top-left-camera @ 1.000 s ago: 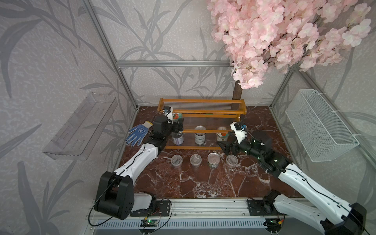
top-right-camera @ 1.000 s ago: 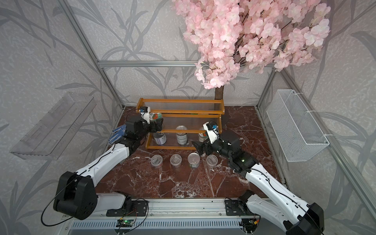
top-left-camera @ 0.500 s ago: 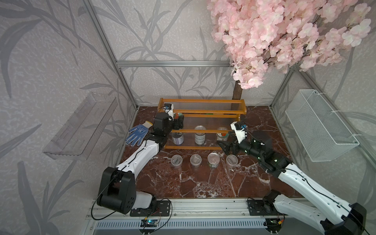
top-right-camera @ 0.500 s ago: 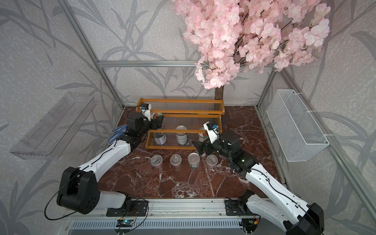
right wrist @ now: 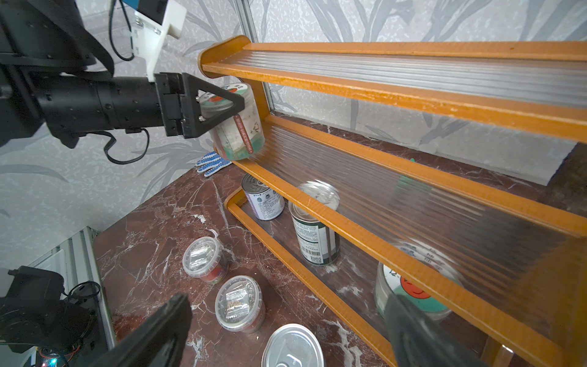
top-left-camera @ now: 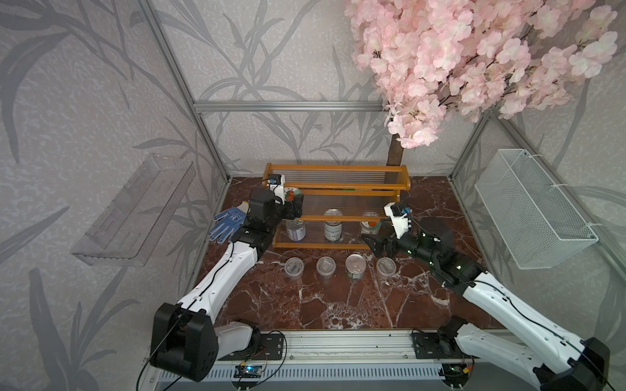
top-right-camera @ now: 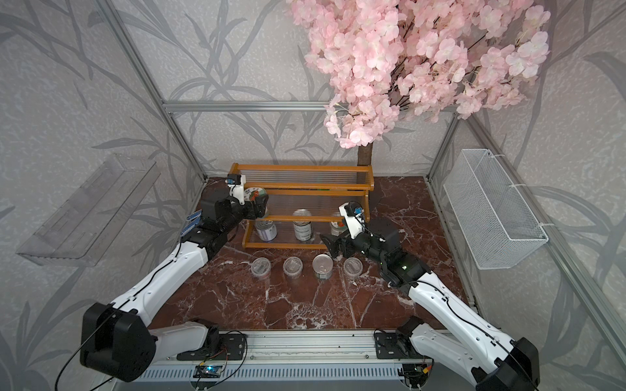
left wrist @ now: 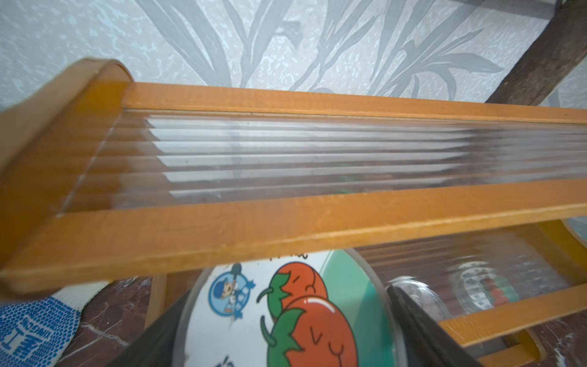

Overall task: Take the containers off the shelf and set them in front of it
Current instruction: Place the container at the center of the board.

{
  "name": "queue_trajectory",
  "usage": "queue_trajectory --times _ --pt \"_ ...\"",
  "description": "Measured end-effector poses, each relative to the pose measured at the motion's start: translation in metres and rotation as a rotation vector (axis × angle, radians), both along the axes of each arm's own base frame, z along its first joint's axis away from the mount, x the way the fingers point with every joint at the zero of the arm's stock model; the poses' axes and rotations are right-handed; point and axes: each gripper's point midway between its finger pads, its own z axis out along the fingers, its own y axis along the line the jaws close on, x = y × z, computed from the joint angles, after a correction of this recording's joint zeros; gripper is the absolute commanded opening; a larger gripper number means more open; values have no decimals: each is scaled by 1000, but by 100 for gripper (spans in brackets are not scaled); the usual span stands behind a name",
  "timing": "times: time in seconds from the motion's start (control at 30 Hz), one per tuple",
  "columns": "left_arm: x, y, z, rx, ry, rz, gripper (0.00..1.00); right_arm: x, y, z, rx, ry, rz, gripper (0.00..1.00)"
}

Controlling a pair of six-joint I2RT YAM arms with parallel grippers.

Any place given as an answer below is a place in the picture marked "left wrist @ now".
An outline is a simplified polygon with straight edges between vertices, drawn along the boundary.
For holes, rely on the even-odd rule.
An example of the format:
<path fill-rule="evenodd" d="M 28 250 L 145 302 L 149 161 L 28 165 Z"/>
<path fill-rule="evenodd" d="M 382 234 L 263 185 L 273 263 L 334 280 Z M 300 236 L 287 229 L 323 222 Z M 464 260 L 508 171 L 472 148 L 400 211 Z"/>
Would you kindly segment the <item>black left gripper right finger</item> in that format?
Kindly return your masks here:
<path fill-rule="evenodd" d="M 390 285 L 387 292 L 404 335 L 409 366 L 482 366 L 405 291 Z"/>

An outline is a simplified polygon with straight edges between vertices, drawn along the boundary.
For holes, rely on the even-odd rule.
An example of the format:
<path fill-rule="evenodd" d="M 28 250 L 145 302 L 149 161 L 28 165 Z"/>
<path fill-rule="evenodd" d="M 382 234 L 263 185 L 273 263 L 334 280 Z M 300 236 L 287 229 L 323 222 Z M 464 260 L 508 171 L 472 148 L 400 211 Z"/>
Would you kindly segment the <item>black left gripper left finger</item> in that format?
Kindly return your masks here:
<path fill-rule="evenodd" d="M 109 367 L 172 366 L 174 340 L 189 293 L 179 298 Z"/>

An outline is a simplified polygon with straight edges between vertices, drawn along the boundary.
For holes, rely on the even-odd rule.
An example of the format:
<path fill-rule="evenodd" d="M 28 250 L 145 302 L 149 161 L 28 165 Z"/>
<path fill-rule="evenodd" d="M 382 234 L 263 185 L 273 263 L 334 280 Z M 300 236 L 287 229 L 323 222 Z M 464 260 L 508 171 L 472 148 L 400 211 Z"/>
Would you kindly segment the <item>tall can green white label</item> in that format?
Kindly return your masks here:
<path fill-rule="evenodd" d="M 440 296 L 427 284 L 418 281 L 414 277 L 400 276 L 390 281 L 390 285 L 404 291 L 417 303 L 433 320 L 437 322 L 452 318 Z"/>

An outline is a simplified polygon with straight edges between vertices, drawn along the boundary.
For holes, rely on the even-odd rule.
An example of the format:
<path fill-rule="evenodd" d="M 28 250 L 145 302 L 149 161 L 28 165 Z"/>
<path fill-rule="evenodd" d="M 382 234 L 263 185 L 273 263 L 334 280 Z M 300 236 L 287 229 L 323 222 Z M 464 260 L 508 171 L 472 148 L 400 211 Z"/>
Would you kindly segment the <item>jar red green label bottom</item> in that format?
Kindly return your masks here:
<path fill-rule="evenodd" d="M 450 268 L 449 282 L 466 313 L 491 310 L 520 300 L 507 278 L 486 261 L 470 261 Z"/>

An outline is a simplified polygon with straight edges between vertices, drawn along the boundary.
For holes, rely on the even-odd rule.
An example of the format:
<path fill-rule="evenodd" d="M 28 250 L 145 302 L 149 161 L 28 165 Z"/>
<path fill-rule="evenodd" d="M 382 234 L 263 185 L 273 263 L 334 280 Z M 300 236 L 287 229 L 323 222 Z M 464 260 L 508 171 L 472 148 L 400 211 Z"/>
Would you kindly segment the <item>jar with red green lid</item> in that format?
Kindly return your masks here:
<path fill-rule="evenodd" d="M 206 269 L 180 317 L 175 366 L 405 366 L 384 285 L 353 249 Z"/>

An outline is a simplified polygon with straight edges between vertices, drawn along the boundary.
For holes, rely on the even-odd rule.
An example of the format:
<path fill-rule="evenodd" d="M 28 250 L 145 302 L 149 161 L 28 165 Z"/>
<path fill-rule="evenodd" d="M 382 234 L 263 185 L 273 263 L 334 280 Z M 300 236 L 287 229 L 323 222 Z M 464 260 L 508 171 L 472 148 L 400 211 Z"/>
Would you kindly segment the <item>orange wooden three-tier shelf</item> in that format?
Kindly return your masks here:
<path fill-rule="evenodd" d="M 585 217 L 580 109 L 138 83 L 84 59 L 1 114 L 6 304 L 151 276 L 154 323 L 206 269 L 353 249 L 387 295 L 436 292 L 482 366 L 543 360 L 533 327 L 565 317 L 585 365 Z M 520 300 L 466 313 L 449 269 L 470 261 Z"/>

